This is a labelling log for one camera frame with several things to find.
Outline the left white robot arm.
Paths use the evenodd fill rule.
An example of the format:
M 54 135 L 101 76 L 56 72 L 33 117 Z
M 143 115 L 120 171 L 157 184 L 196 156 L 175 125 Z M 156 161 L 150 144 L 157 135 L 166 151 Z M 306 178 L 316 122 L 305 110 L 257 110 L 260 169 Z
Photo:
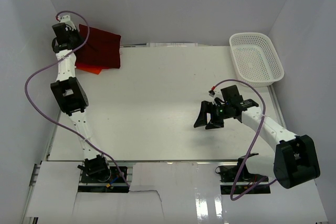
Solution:
M 85 113 L 89 102 L 76 78 L 76 55 L 72 50 L 80 46 L 83 39 L 71 22 L 60 22 L 52 28 L 56 35 L 52 41 L 52 48 L 60 60 L 57 79 L 50 85 L 52 93 L 61 111 L 69 116 L 75 131 L 80 134 L 78 138 L 84 162 L 78 168 L 88 177 L 105 182 L 111 176 L 111 168 L 103 154 L 88 144 L 93 137 Z

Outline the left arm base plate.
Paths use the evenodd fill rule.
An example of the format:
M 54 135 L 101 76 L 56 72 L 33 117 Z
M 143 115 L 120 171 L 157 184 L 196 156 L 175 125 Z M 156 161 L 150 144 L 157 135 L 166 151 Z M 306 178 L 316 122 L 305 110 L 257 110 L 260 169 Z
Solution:
M 82 165 L 77 166 L 80 172 L 78 192 L 80 193 L 128 193 L 129 168 L 126 166 L 111 166 L 104 163 L 102 156 L 94 159 L 85 159 Z

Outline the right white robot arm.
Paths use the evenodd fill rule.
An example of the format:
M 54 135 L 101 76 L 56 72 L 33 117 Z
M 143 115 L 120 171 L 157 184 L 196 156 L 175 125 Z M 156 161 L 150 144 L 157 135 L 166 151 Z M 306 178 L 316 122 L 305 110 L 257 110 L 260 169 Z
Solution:
M 308 135 L 288 131 L 252 99 L 244 99 L 236 85 L 209 93 L 212 101 L 202 101 L 194 127 L 221 129 L 226 119 L 236 119 L 255 131 L 253 142 L 261 137 L 273 150 L 273 156 L 252 153 L 240 157 L 236 180 L 250 181 L 255 175 L 274 178 L 289 189 L 318 178 L 321 174 L 314 141 Z

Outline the dark red t-shirt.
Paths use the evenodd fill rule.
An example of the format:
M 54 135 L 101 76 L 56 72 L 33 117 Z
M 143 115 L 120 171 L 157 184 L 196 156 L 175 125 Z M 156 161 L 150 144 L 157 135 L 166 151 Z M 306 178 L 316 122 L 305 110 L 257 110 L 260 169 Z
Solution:
M 87 43 L 75 52 L 76 64 L 86 64 L 90 66 L 106 69 L 119 69 L 120 60 L 120 41 L 121 36 L 108 31 L 99 30 L 85 25 L 79 25 L 79 33 L 86 38 L 90 32 Z

